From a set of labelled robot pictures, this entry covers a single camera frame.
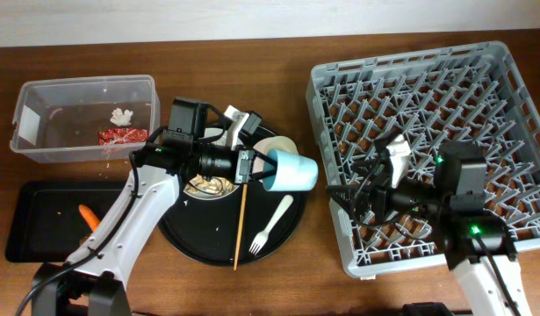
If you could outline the orange carrot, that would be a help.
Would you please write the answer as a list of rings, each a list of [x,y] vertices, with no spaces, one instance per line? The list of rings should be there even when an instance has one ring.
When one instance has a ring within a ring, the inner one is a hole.
[[[101,223],[98,216],[86,205],[79,205],[78,210],[83,217],[90,230],[94,232]]]

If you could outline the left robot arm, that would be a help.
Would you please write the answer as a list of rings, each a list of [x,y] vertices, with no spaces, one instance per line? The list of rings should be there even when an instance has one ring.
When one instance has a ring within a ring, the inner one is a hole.
[[[34,315],[129,315],[126,285],[148,237],[195,176],[223,177],[246,185],[276,172],[253,170],[260,158],[276,161],[241,145],[241,133],[256,132],[262,118],[233,106],[216,111],[220,133],[205,136],[212,106],[177,98],[169,124],[150,134],[144,146],[130,153],[131,171],[124,189],[90,237],[61,265],[44,263],[32,288],[18,306]]]

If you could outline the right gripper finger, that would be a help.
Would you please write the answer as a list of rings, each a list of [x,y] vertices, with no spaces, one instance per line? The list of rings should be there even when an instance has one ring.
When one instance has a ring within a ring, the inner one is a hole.
[[[373,145],[377,151],[378,154],[382,154],[387,146],[391,144],[400,134],[398,132],[390,131],[387,133],[383,133],[380,136],[378,136],[374,141]]]
[[[356,207],[360,200],[358,187],[354,185],[328,185],[327,195],[335,201],[349,216],[350,219],[356,217]]]

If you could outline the brown food chunk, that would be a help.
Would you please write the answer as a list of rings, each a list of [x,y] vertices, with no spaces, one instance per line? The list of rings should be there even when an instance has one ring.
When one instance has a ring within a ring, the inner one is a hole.
[[[90,237],[90,234],[84,236],[84,237],[80,240],[79,246],[82,246],[82,244],[84,244],[84,243],[86,242],[86,240],[89,239],[89,237]]]

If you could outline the blue cup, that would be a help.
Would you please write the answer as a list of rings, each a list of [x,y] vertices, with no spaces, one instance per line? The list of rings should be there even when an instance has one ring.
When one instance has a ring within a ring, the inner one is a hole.
[[[272,148],[267,156],[277,163],[273,167],[265,162],[263,171],[276,174],[263,179],[267,191],[309,191],[318,179],[318,165],[315,160],[298,154]]]

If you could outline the red snack wrapper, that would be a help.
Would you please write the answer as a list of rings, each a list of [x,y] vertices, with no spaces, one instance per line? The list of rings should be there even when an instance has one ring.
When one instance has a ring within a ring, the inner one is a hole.
[[[132,127],[110,128],[98,133],[98,144],[100,146],[139,143],[147,139],[148,130]]]

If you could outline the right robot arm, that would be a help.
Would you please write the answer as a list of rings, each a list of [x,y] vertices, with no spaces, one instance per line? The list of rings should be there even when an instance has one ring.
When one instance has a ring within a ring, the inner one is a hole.
[[[353,164],[358,184],[326,192],[359,226],[372,212],[374,227],[404,216],[427,221],[438,249],[475,315],[529,315],[517,251],[503,219],[485,209],[487,162],[481,147],[449,141],[439,147],[433,183],[406,177],[412,150],[400,133],[374,141],[378,156]],[[397,216],[386,219],[390,212]]]

